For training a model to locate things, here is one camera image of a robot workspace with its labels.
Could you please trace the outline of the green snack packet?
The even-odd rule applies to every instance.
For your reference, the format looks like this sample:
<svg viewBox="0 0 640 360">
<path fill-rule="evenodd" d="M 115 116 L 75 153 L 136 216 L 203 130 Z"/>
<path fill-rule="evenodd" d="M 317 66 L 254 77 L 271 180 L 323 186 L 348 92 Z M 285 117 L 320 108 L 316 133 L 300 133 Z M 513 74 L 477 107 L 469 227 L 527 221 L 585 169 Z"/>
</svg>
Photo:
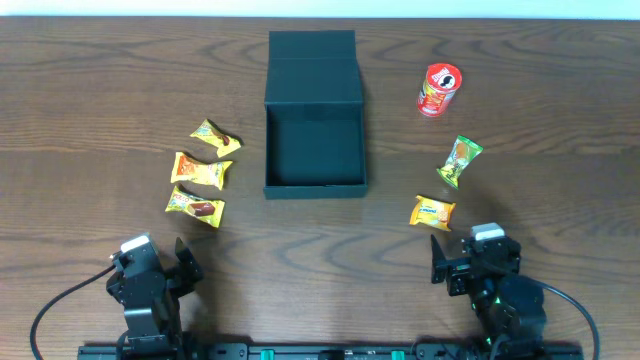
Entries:
<svg viewBox="0 0 640 360">
<path fill-rule="evenodd" d="M 455 189 L 459 188 L 459 177 L 465 168 L 482 153 L 484 148 L 471 139 L 459 135 L 443 166 L 436 169 L 439 176 Z"/>
</svg>

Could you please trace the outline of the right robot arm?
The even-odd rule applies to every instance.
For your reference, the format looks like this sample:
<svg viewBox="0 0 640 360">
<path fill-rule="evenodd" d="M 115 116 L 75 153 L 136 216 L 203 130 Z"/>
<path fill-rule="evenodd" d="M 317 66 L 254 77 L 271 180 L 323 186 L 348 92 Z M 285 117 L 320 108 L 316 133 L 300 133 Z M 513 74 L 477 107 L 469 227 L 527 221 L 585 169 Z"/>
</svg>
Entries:
<svg viewBox="0 0 640 360">
<path fill-rule="evenodd" d="M 464 257 L 448 259 L 435 237 L 431 282 L 451 297 L 468 296 L 485 334 L 489 359 L 532 358 L 542 351 L 547 317 L 541 288 L 519 274 L 521 245 L 506 235 L 463 241 Z"/>
</svg>

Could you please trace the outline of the yellow peanut butter packet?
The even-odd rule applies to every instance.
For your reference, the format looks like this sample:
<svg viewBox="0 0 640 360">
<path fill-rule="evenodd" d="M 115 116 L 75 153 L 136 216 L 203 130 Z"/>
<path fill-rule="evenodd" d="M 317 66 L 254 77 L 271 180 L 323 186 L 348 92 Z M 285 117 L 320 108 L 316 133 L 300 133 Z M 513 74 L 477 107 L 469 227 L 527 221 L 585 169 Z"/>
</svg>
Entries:
<svg viewBox="0 0 640 360">
<path fill-rule="evenodd" d="M 184 152 L 177 152 L 171 172 L 171 182 L 187 181 L 199 185 L 214 186 L 222 190 L 226 171 L 232 164 L 232 161 L 206 164 L 191 158 Z"/>
</svg>

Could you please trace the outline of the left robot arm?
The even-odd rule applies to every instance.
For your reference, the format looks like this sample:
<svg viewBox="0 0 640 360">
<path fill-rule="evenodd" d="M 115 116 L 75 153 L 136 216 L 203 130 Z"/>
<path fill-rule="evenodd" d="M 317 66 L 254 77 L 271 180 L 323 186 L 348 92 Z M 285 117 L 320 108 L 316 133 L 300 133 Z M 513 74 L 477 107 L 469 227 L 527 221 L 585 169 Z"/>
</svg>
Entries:
<svg viewBox="0 0 640 360">
<path fill-rule="evenodd" d="M 162 266 L 155 243 L 148 234 L 122 244 L 110 256 L 115 273 L 106 291 L 123 306 L 126 339 L 116 346 L 118 359 L 189 359 L 191 341 L 182 330 L 179 299 L 195 290 L 204 277 L 190 249 L 175 241 L 175 266 Z"/>
</svg>

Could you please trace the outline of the red Pringles can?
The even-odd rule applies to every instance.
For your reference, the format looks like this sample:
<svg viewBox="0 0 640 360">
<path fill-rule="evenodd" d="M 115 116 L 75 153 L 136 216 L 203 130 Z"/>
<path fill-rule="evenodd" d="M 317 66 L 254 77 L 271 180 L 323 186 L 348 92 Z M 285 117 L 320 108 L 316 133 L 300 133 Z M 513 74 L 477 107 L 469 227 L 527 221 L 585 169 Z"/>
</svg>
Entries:
<svg viewBox="0 0 640 360">
<path fill-rule="evenodd" d="M 428 117 L 442 115 L 461 84 L 462 74 L 456 66 L 429 65 L 416 102 L 419 112 Z"/>
</svg>

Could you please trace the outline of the yellow Apollo cake packet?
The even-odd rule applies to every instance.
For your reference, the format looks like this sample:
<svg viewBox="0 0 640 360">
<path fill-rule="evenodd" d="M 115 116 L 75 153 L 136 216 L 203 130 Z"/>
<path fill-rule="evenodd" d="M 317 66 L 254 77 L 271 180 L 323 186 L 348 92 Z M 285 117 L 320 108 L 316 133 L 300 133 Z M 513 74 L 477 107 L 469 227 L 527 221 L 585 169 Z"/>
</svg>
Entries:
<svg viewBox="0 0 640 360">
<path fill-rule="evenodd" d="M 169 197 L 166 212 L 180 212 L 189 215 L 213 228 L 220 226 L 226 202 L 208 200 L 187 193 L 175 186 Z"/>
</svg>

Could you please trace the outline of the yellow chocolate cake packet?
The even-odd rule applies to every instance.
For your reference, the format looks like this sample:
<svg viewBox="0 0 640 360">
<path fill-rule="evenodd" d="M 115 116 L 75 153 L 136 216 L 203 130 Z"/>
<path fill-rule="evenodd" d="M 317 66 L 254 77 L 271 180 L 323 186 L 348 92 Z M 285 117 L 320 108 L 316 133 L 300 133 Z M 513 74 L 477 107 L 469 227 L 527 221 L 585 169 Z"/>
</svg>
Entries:
<svg viewBox="0 0 640 360">
<path fill-rule="evenodd" d="M 209 119 L 205 119 L 190 136 L 215 147 L 218 158 L 223 158 L 242 147 L 237 138 L 222 132 Z"/>
</svg>

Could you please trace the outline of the orange-yellow biscuit packet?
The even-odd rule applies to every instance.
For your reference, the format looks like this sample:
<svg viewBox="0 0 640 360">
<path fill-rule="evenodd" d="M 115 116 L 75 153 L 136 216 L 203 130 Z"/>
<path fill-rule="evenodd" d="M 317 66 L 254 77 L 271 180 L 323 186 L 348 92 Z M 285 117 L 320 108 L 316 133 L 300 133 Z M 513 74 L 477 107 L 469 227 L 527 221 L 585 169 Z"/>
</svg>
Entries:
<svg viewBox="0 0 640 360">
<path fill-rule="evenodd" d="M 417 204 L 412 210 L 409 224 L 424 224 L 442 231 L 450 231 L 449 223 L 456 208 L 455 203 L 447 203 L 421 195 L 416 196 Z"/>
</svg>

